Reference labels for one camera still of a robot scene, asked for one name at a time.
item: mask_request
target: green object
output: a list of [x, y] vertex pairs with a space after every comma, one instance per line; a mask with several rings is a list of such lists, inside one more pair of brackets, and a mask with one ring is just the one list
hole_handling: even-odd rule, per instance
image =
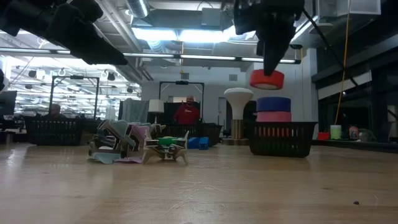
[[341, 139], [341, 125], [330, 126], [330, 139]]
[[157, 138], [156, 140], [159, 140], [159, 145], [161, 146], [170, 146], [171, 144], [176, 144], [178, 138], [168, 138], [168, 137], [164, 137], [164, 138]]

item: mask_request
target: man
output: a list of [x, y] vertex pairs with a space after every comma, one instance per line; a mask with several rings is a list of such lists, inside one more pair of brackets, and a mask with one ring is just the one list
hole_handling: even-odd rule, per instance
[[174, 121], [177, 124], [195, 124], [200, 119], [198, 108], [193, 106], [195, 99], [193, 96], [187, 96], [187, 103], [180, 106], [174, 114]]
[[66, 118], [65, 115], [61, 114], [61, 106], [58, 104], [53, 104], [51, 106], [51, 114], [47, 114], [44, 118]]

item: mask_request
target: metal frame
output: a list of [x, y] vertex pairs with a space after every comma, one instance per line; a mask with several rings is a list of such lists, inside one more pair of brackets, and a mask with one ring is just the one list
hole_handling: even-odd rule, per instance
[[[52, 107], [52, 98], [54, 95], [54, 88], [56, 87], [55, 85], [55, 79], [57, 78], [72, 78], [75, 76], [60, 76], [60, 75], [56, 75], [52, 77], [52, 81], [51, 81], [51, 94], [50, 94], [50, 106], [49, 106], [49, 114], [51, 114], [51, 107]], [[81, 79], [94, 79], [97, 80], [97, 86], [96, 86], [96, 91], [95, 91], [95, 105], [94, 105], [94, 119], [96, 119], [96, 115], [97, 115], [97, 103], [98, 103], [98, 90], [100, 88], [100, 78], [99, 77], [82, 77]]]
[[176, 85], [189, 85], [189, 84], [199, 84], [201, 85], [202, 91], [201, 91], [201, 116], [200, 118], [203, 119], [203, 107], [205, 105], [205, 83], [199, 83], [199, 82], [185, 82], [186, 84], [179, 84], [178, 81], [176, 82], [159, 82], [159, 99], [162, 94], [162, 84], [163, 83], [174, 83]]

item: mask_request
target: white wall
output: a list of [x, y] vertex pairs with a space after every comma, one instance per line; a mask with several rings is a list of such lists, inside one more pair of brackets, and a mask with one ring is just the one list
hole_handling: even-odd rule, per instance
[[[283, 96], [292, 99], [293, 121], [318, 121], [318, 95], [311, 76], [317, 72], [316, 50], [307, 51], [303, 64], [280, 64], [277, 70], [285, 74], [285, 83], [282, 90], [259, 90], [249, 85], [249, 77], [253, 69], [261, 69], [262, 63], [254, 63], [247, 72], [240, 72], [239, 68], [207, 68], [186, 67], [184, 72], [190, 73], [190, 82], [205, 83], [205, 103], [203, 118], [207, 123], [218, 122], [218, 98], [224, 97], [228, 88], [244, 87], [253, 91], [256, 100], [265, 96]], [[157, 99], [159, 97], [159, 81], [180, 80], [180, 68], [169, 67], [166, 69], [148, 67], [148, 72], [154, 77], [154, 82], [142, 84], [142, 100]], [[237, 74], [238, 81], [230, 82], [229, 74]], [[167, 101], [169, 96], [193, 95], [197, 101], [203, 101], [201, 93], [191, 85], [169, 85], [163, 92], [161, 99]]]

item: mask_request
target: table surface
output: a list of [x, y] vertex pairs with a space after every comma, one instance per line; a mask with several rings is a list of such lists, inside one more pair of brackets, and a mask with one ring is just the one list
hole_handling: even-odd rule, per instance
[[1, 146], [0, 219], [29, 223], [396, 223], [398, 155], [312, 147], [305, 159], [248, 147], [104, 165], [87, 147]]

